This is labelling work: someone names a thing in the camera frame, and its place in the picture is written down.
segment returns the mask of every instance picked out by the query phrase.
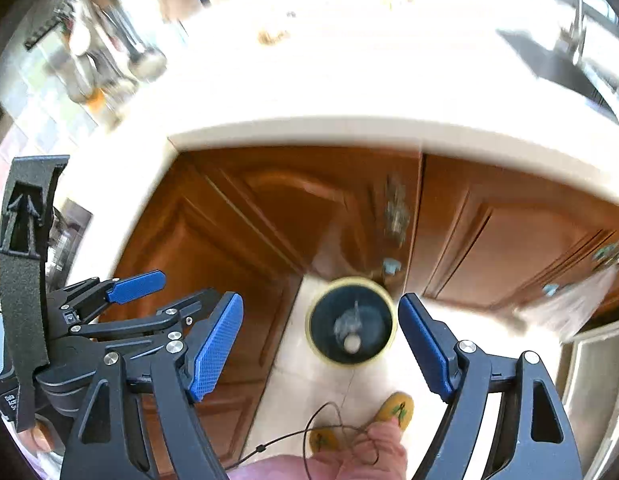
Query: white countertop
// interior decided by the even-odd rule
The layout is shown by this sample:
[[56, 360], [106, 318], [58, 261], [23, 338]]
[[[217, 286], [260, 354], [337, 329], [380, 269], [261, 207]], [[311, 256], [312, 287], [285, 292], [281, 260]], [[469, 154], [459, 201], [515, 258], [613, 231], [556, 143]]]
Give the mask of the white countertop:
[[[555, 38], [562, 11], [548, 9], [556, 6], [234, 0], [202, 12], [185, 23], [188, 52], [170, 59], [125, 121], [95, 134], [64, 172], [58, 200], [93, 214], [69, 282], [112, 275], [147, 200], [184, 150], [405, 147], [542, 174], [619, 204], [619, 126], [584, 97], [535, 77], [496, 32]], [[264, 46], [263, 30], [288, 37]]]

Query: wire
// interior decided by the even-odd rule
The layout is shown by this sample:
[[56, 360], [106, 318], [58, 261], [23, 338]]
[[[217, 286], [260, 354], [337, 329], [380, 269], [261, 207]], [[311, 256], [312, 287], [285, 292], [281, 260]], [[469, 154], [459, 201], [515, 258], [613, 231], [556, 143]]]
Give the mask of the wire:
[[[311, 428], [310, 429], [310, 426], [311, 426], [312, 422], [314, 422], [314, 419], [327, 406], [332, 406], [336, 410], [336, 415], [338, 416], [338, 424], [331, 424], [330, 426], [317, 426], [315, 428]], [[326, 402], [325, 404], [323, 404], [316, 412], [314, 412], [314, 415], [312, 415], [310, 420], [308, 420], [308, 423], [305, 426], [304, 430], [294, 431], [293, 433], [285, 434], [283, 436], [280, 436], [278, 438], [275, 438], [275, 439], [271, 440], [270, 442], [267, 442], [266, 444], [259, 444], [258, 446], [256, 446], [256, 449], [254, 449], [250, 454], [248, 454], [247, 456], [243, 457], [242, 459], [240, 459], [238, 462], [232, 464], [231, 466], [226, 467], [225, 471], [229, 471], [230, 469], [234, 469], [235, 467], [240, 466], [242, 463], [244, 463], [247, 460], [249, 460], [250, 458], [252, 458], [255, 454], [264, 452], [269, 446], [272, 446], [272, 444], [276, 444], [276, 443], [278, 443], [278, 442], [280, 442], [282, 440], [285, 440], [286, 438], [290, 438], [290, 437], [302, 434], [302, 436], [303, 436], [303, 449], [302, 449], [303, 465], [305, 466], [305, 473], [308, 476], [308, 480], [312, 480], [312, 477], [311, 477], [311, 474], [310, 474], [310, 468], [308, 466], [307, 452], [306, 452], [307, 435], [308, 435], [308, 433], [310, 431], [313, 431], [313, 430], [333, 430], [335, 428], [340, 428], [341, 431], [343, 431], [343, 436], [345, 436], [345, 430], [354, 430], [354, 431], [356, 431], [359, 434], [365, 433], [365, 435], [367, 436], [368, 440], [374, 446], [374, 450], [376, 452], [376, 459], [374, 460], [374, 462], [369, 462], [368, 463], [368, 462], [365, 462], [365, 460], [361, 459], [360, 457], [357, 457], [357, 458], [358, 458], [358, 460], [360, 460], [365, 465], [375, 465], [379, 461], [379, 458], [380, 458], [379, 448], [376, 446], [376, 442], [369, 437], [369, 435], [367, 434], [367, 430], [365, 430], [363, 428], [360, 428], [358, 426], [349, 426], [348, 424], [343, 424], [343, 418], [341, 417], [341, 411], [340, 411], [339, 407], [336, 405], [335, 402], [331, 402], [330, 401], [330, 402]], [[347, 442], [347, 447], [349, 447], [349, 449], [352, 452], [352, 454], [355, 455], [355, 453], [353, 452], [352, 444], [347, 439], [345, 439], [345, 441]]]

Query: metal screw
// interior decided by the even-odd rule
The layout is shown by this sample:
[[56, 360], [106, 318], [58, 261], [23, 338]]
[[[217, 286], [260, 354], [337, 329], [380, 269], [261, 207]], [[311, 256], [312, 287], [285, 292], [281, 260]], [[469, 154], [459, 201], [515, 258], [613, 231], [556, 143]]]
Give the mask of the metal screw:
[[165, 345], [165, 348], [171, 354], [176, 354], [183, 349], [183, 346], [182, 341], [170, 341], [167, 345]]
[[107, 366], [111, 366], [117, 361], [118, 361], [118, 354], [116, 352], [109, 352], [106, 354], [105, 357], [103, 357], [103, 362]]
[[525, 360], [532, 365], [538, 364], [538, 362], [541, 360], [539, 355], [536, 352], [532, 352], [531, 350], [526, 351], [523, 356], [525, 357]]
[[474, 341], [464, 339], [459, 343], [459, 348], [465, 352], [465, 354], [473, 354], [476, 351], [476, 345]]

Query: yellow slipper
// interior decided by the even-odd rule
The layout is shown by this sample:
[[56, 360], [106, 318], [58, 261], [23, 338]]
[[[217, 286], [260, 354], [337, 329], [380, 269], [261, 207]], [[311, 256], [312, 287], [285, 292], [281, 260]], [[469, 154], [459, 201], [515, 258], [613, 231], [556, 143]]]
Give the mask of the yellow slipper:
[[319, 451], [339, 451], [341, 445], [336, 438], [334, 430], [311, 430], [309, 432], [309, 448], [313, 454]]
[[374, 417], [375, 422], [387, 422], [396, 417], [400, 429], [405, 431], [414, 415], [414, 399], [403, 392], [389, 396]]

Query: cabinet door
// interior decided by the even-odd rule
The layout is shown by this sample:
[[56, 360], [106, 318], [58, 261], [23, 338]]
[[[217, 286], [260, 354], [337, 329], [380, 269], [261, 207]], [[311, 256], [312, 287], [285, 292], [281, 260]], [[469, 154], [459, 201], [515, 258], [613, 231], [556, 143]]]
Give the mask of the cabinet door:
[[[216, 453], [238, 459], [264, 390], [300, 276], [196, 169], [179, 157], [139, 219], [116, 269], [120, 277], [160, 269], [164, 290], [112, 307], [104, 320], [148, 316], [205, 287], [238, 292], [244, 321], [219, 379], [197, 405]], [[235, 399], [224, 402], [222, 399]], [[160, 440], [156, 417], [148, 430]], [[153, 442], [162, 449], [161, 442]], [[162, 472], [167, 457], [160, 458]]]
[[428, 155], [408, 288], [477, 308], [587, 276], [619, 207], [544, 178]]
[[[190, 156], [296, 269], [327, 280], [383, 279], [390, 292], [402, 292], [419, 153], [301, 146]], [[382, 276], [385, 258], [400, 262], [401, 271]]]

